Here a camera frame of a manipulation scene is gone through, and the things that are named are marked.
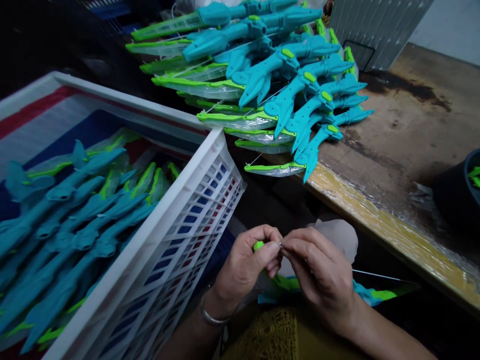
person's left hand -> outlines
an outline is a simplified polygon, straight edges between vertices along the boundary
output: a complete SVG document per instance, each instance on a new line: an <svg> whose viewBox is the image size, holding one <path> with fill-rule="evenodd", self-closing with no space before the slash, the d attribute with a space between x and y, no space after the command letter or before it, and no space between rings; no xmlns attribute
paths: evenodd
<svg viewBox="0 0 480 360"><path fill-rule="evenodd" d="M205 294L206 311L214 318L227 318L242 299L254 288L263 269L271 278L280 269L280 241L282 235L276 227L261 225L241 233L231 248L215 284ZM256 242L265 243L254 252Z"/></svg>

dark bucket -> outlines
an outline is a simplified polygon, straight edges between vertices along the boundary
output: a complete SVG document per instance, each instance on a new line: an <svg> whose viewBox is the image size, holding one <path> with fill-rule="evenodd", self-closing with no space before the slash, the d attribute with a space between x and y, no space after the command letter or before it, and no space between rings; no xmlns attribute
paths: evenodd
<svg viewBox="0 0 480 360"><path fill-rule="evenodd" d="M458 232L473 239L480 238L480 189L472 184L468 174L480 167L480 148L465 160L433 180L433 200L448 222Z"/></svg>

hand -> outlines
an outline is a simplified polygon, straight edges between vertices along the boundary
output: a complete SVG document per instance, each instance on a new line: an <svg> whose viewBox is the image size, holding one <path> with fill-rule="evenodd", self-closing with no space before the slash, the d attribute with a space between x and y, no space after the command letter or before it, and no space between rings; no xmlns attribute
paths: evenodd
<svg viewBox="0 0 480 360"><path fill-rule="evenodd" d="M320 319L339 335L353 331L364 302L354 292L352 266L344 255L312 227L290 232L281 244L303 295Z"/></svg>
<svg viewBox="0 0 480 360"><path fill-rule="evenodd" d="M231 248L215 284L203 298L205 310L214 319L228 318L254 288L260 272L267 269L271 278L280 269L280 241L276 227L261 225L241 233ZM266 244L254 252L254 244Z"/></svg>

white wall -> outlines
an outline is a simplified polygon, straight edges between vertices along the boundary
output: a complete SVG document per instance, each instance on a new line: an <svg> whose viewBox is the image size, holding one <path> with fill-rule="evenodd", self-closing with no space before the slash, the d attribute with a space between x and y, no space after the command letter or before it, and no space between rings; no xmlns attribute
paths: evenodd
<svg viewBox="0 0 480 360"><path fill-rule="evenodd" d="M480 0L434 0L409 41L480 66Z"/></svg>

wrist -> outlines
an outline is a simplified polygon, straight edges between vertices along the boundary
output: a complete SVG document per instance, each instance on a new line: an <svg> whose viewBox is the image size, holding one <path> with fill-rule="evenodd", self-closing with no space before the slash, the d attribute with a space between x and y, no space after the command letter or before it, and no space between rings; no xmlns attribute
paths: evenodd
<svg viewBox="0 0 480 360"><path fill-rule="evenodd" d="M339 335L354 344L360 341L365 335L364 332L368 330L370 311L372 308L357 293L354 293L349 319L345 321Z"/></svg>
<svg viewBox="0 0 480 360"><path fill-rule="evenodd" d="M238 303L227 299L219 289L213 285L204 295L203 307L215 320L230 318L237 309Z"/></svg>

